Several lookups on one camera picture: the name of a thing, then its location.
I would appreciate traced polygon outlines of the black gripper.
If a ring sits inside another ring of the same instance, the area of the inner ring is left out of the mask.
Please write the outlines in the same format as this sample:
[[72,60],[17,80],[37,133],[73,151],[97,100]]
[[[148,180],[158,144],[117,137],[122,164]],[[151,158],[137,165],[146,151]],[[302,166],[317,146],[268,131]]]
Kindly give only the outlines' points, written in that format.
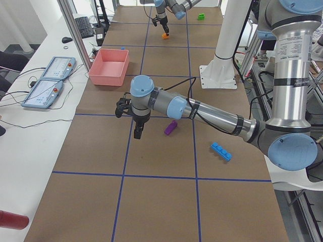
[[150,113],[144,116],[134,115],[133,120],[136,123],[134,129],[134,139],[141,139],[144,124],[150,119]]
[[169,34],[169,28],[167,26],[167,23],[168,23],[167,16],[160,17],[159,15],[156,15],[156,17],[152,19],[152,23],[153,23],[154,27],[157,27],[158,22],[162,25],[165,33]]

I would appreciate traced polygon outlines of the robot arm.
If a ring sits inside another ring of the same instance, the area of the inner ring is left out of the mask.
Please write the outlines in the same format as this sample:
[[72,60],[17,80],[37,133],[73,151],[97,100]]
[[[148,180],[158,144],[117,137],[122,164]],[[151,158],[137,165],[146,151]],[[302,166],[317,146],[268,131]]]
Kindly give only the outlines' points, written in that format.
[[[166,33],[166,7],[177,19],[200,1],[154,1],[157,17]],[[228,1],[214,58],[200,66],[202,88],[233,88],[234,54],[252,8],[252,1]],[[155,87],[151,77],[139,75],[131,80],[128,115],[136,122],[134,138],[140,139],[150,111],[169,118],[188,117],[258,148],[279,168],[297,171],[312,165],[318,148],[310,137],[310,123],[305,118],[307,86],[311,60],[311,41],[321,25],[322,1],[260,1],[257,37],[276,40],[272,116],[266,122],[231,114],[188,97]]]
[[169,28],[167,26],[168,24],[168,18],[166,14],[167,8],[170,9],[170,12],[175,15],[175,17],[180,20],[185,15],[186,12],[192,9],[195,5],[197,5],[201,0],[186,0],[183,1],[181,4],[179,4],[176,0],[155,0],[155,1],[145,1],[142,0],[140,3],[142,5],[145,4],[154,4],[156,9],[156,16],[154,18],[151,18],[153,25],[156,27],[157,23],[159,22],[165,32],[165,36],[169,36]]

